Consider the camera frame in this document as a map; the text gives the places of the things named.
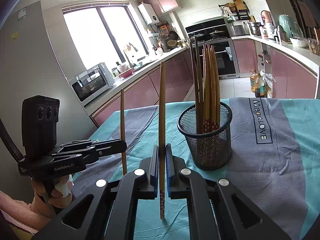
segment black mesh pen holder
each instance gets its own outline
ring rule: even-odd
[[[220,127],[212,132],[196,133],[195,105],[184,110],[178,118],[178,130],[188,143],[193,162],[202,170],[213,171],[224,166],[231,158],[230,123],[232,111],[220,102]]]

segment kettle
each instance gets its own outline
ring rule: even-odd
[[[278,38],[280,45],[281,45],[282,41],[289,42],[288,35],[284,31],[284,29],[282,28],[281,25],[278,25],[278,27],[277,27],[276,35],[274,36],[275,41],[276,41],[276,38]]]

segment window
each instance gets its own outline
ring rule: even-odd
[[[127,6],[80,9],[65,13],[64,18],[86,69],[105,62],[111,71],[117,61],[128,61],[124,48],[129,43],[138,50],[136,59],[149,54]]]

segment window frame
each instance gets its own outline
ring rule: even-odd
[[[136,31],[136,33],[137,33],[137,35],[139,37],[139,40],[140,40],[140,42],[141,42],[141,44],[143,46],[143,49],[144,49],[145,53],[147,55],[149,55],[149,50],[148,50],[147,44],[146,44],[145,40],[143,39],[143,36],[142,36],[142,34],[141,34],[136,22],[134,21],[134,19],[132,17],[132,14],[131,14],[131,12],[130,12],[130,10],[129,10],[127,5],[90,6],[90,7],[83,7],[83,8],[78,8],[78,9],[74,9],[74,10],[68,10],[68,11],[65,11],[65,12],[62,12],[62,13],[63,14],[68,14],[68,13],[75,12],[75,11],[85,10],[85,9],[89,9],[89,8],[95,8],[97,10],[97,13],[99,14],[99,17],[100,17],[100,19],[101,19],[101,21],[102,21],[102,23],[103,23],[103,25],[104,25],[104,27],[105,27],[105,29],[107,31],[107,34],[108,34],[113,46],[115,47],[115,50],[116,50],[121,62],[124,63],[124,62],[126,62],[126,59],[124,58],[124,55],[121,52],[121,49],[119,48],[119,46],[118,46],[118,44],[116,42],[116,38],[113,36],[113,34],[112,34],[112,32],[111,32],[111,30],[110,30],[110,28],[108,26],[108,23],[107,23],[106,19],[104,18],[103,14],[102,14],[102,11],[101,11],[101,8],[110,7],[110,6],[112,6],[112,7],[123,7],[124,8],[124,10],[126,11],[128,17],[129,17],[129,19],[130,19],[130,21],[132,23],[133,28],[135,29],[135,31]]]

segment plastic bottle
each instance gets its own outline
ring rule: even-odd
[[[254,82],[257,78],[257,71],[256,70],[250,70],[250,72],[252,73],[251,76],[250,76],[250,85],[251,85],[251,92],[255,92],[255,89],[254,89]]]
[[[256,80],[254,82],[255,86],[255,96],[256,98],[264,98],[265,94],[265,83],[262,76],[258,73]]]

